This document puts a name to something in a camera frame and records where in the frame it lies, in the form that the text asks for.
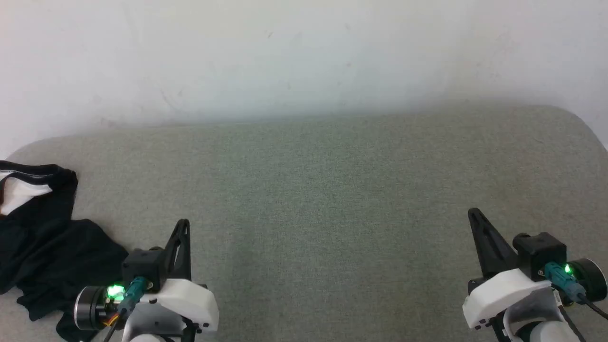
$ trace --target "gray fabric surface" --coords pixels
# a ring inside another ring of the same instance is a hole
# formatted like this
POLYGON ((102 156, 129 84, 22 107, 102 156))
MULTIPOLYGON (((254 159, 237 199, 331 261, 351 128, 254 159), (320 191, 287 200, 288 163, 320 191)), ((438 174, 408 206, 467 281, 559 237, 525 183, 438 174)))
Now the gray fabric surface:
MULTIPOLYGON (((221 313, 198 341, 494 341, 461 312, 480 276, 473 206, 507 240, 548 231, 608 268, 608 155, 557 108, 116 131, 10 160, 76 170, 74 218, 127 248, 188 218, 194 280, 221 313)), ((17 295, 0 296, 0 340, 59 340, 17 295)), ((587 341, 608 333, 570 312, 587 341)))

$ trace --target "black cable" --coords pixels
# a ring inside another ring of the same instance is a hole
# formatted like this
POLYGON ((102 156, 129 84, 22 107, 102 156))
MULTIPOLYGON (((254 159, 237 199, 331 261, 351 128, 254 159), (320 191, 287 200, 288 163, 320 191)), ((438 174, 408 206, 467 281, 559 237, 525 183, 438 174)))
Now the black cable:
POLYGON ((110 331, 106 335, 106 338, 103 339, 103 342, 108 342, 110 340, 110 338, 112 337, 112 334, 116 330, 116 326, 118 325, 118 322, 122 319, 122 316, 125 313, 126 313, 126 309, 122 309, 120 311, 120 313, 118 314, 118 318, 116 318, 116 320, 114 321, 114 323, 112 323, 112 326, 110 327, 110 331))
POLYGON ((559 311, 562 313, 562 316, 566 320, 566 323, 568 323, 568 326, 570 326, 570 329, 572 330, 572 332, 576 335, 576 337, 578 337, 578 340, 580 342, 587 342, 585 340, 585 338, 582 336, 580 330, 578 330, 578 328, 576 327, 574 322, 570 319, 570 317, 568 316, 568 314, 566 313, 566 310, 564 309, 564 307, 562 305, 559 306, 559 311))
POLYGON ((585 297, 582 293, 578 294, 578 298, 580 298, 580 300, 582 300, 585 304, 587 304, 587 306, 590 307, 591 310, 595 311, 596 313, 598 313, 603 318, 608 319, 608 313, 603 312, 602 309, 600 309, 599 307, 595 306, 595 304, 592 303, 589 299, 587 299, 587 297, 585 297))

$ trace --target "black cloth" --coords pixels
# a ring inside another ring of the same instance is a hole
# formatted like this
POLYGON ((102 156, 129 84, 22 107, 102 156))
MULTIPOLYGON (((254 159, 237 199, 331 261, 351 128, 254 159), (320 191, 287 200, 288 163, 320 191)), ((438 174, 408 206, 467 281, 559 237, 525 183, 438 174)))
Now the black cloth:
POLYGON ((96 332, 76 328, 74 302, 87 285, 119 281, 128 253, 92 221, 71 220, 78 185, 74 171, 0 161, 0 172, 6 171, 12 173, 0 181, 0 204, 8 178, 47 184, 52 192, 0 216, 0 295, 21 289, 17 303, 32 321, 60 310, 57 333, 68 342, 90 341, 96 332))

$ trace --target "green led light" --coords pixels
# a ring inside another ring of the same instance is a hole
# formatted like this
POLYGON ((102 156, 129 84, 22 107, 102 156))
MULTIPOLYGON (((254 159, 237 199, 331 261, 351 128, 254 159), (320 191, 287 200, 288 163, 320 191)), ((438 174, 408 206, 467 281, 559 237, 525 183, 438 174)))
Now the green led light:
POLYGON ((112 285, 108 287, 107 292, 108 298, 121 301, 124 299, 123 296, 125 294, 125 288, 121 285, 112 285))

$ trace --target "white stripe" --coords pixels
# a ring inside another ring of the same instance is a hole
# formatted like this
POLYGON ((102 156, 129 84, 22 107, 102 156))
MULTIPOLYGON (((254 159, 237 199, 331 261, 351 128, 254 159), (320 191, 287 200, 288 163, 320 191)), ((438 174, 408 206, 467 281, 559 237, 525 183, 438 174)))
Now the white stripe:
MULTIPOLYGON (((0 180, 13 172, 0 172, 0 180)), ((34 185, 15 178, 9 178, 4 184, 4 202, 0 204, 0 214, 9 215, 13 210, 24 205, 36 196, 48 194, 51 188, 47 185, 34 185)))

